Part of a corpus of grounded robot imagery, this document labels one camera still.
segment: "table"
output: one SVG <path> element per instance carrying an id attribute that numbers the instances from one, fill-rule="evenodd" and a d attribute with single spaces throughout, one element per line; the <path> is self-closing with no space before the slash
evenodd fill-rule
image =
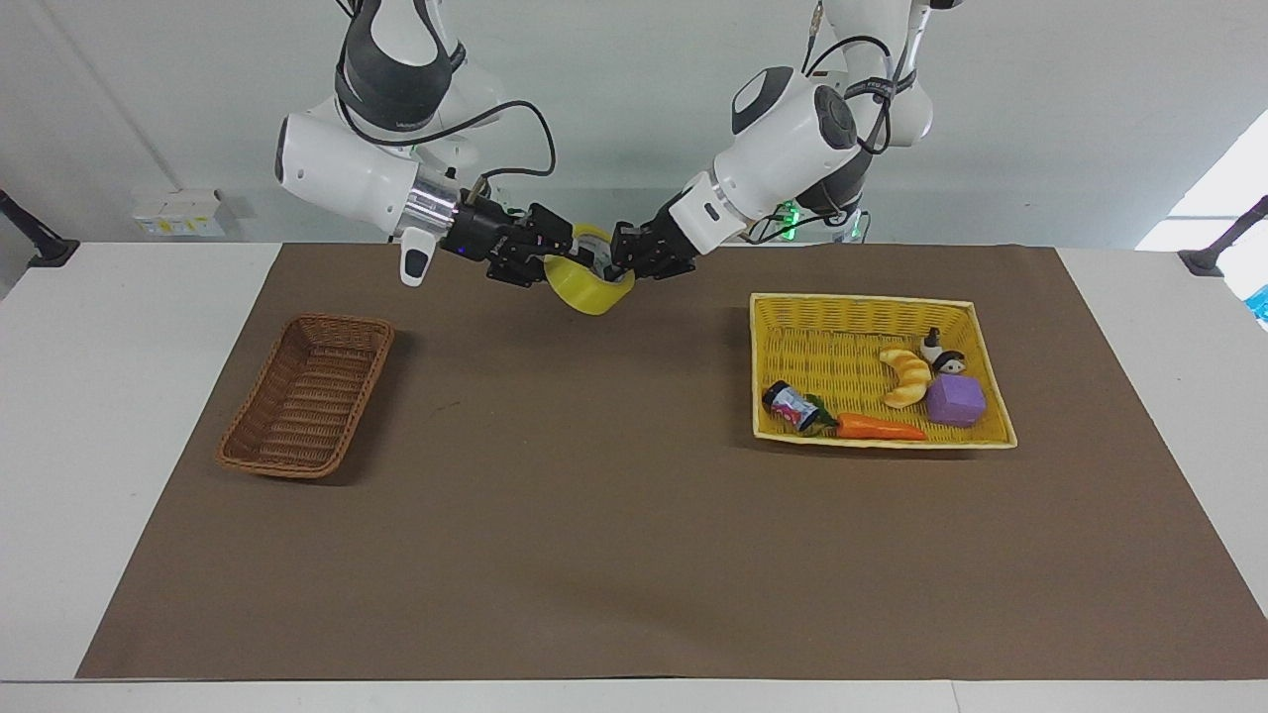
<path id="1" fill-rule="evenodd" d="M 1268 681 L 36 683 L 74 676 L 276 251 L 90 244 L 63 269 L 30 271 L 0 306 L 0 680 L 13 681 L 0 684 L 0 708 L 181 700 L 208 710 L 247 703 L 1003 710 L 1026 702 L 1040 710 L 1182 710 L 1197 702 L 1215 709 L 1268 703 Z M 1061 258 L 1263 608 L 1268 442 L 1255 416 L 1268 384 L 1234 377 L 1253 373 L 1240 364 L 1268 355 L 1268 334 L 1221 282 L 1189 277 L 1173 255 Z M 124 393 L 139 397 L 123 401 Z"/>

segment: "toy croissant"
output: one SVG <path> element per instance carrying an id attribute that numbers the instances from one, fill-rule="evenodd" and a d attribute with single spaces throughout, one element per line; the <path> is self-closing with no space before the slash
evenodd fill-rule
<path id="1" fill-rule="evenodd" d="M 880 353 L 880 360 L 898 372 L 898 387 L 885 395 L 885 406 L 907 409 L 924 398 L 933 372 L 923 359 L 907 349 L 886 349 Z"/>

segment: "label on can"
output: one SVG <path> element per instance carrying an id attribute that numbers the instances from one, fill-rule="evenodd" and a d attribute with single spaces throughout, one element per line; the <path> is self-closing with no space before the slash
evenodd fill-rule
<path id="1" fill-rule="evenodd" d="M 768 397 L 766 407 L 771 410 L 771 414 L 792 424 L 799 431 L 810 428 L 810 424 L 819 415 L 819 407 L 806 401 L 791 386 L 785 386 Z"/>

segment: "yellow woven basket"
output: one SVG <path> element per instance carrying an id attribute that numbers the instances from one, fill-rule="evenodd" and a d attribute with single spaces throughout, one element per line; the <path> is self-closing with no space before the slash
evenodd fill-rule
<path id="1" fill-rule="evenodd" d="M 1017 434 L 990 369 L 987 343 L 971 302 L 844 294 L 753 294 L 753 435 L 767 440 L 843 448 L 1003 449 Z M 970 429 L 935 424 L 923 402 L 885 406 L 881 397 L 898 379 L 880 362 L 881 350 L 900 345 L 919 354 L 929 327 L 942 344 L 966 356 L 965 376 L 981 383 L 987 412 Z M 824 398 L 833 415 L 850 412 L 918 426 L 928 440 L 808 438 L 762 406 L 762 393 L 785 381 L 801 393 Z"/>

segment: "purple block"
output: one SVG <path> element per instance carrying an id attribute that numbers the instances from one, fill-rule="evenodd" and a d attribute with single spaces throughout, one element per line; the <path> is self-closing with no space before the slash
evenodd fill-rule
<path id="1" fill-rule="evenodd" d="M 961 429 L 976 424 L 987 412 L 987 395 L 981 393 L 981 384 L 973 377 L 940 376 L 933 379 L 924 403 L 931 421 Z"/>

